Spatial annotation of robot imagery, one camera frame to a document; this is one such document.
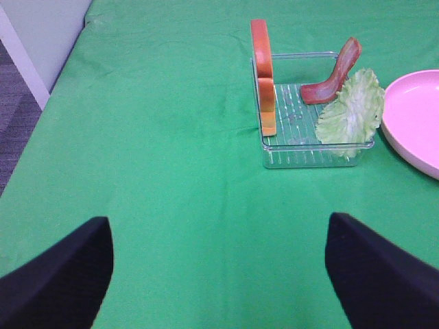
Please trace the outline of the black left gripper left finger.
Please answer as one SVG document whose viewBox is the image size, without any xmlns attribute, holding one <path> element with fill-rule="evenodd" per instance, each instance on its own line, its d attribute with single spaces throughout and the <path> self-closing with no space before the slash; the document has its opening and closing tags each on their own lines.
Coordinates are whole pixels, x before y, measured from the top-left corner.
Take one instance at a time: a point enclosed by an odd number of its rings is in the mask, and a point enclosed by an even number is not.
<svg viewBox="0 0 439 329">
<path fill-rule="evenodd" d="M 107 217 L 93 217 L 1 278 L 2 328 L 91 328 L 114 268 Z"/>
</svg>

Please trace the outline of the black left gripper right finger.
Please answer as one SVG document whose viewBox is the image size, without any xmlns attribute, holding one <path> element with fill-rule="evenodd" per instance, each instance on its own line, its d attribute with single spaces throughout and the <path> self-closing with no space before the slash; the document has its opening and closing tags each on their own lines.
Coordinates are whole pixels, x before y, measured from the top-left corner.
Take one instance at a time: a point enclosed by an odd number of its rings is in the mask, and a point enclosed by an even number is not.
<svg viewBox="0 0 439 329">
<path fill-rule="evenodd" d="M 324 261 L 352 328 L 438 327 L 438 270 L 356 218 L 330 216 Z"/>
</svg>

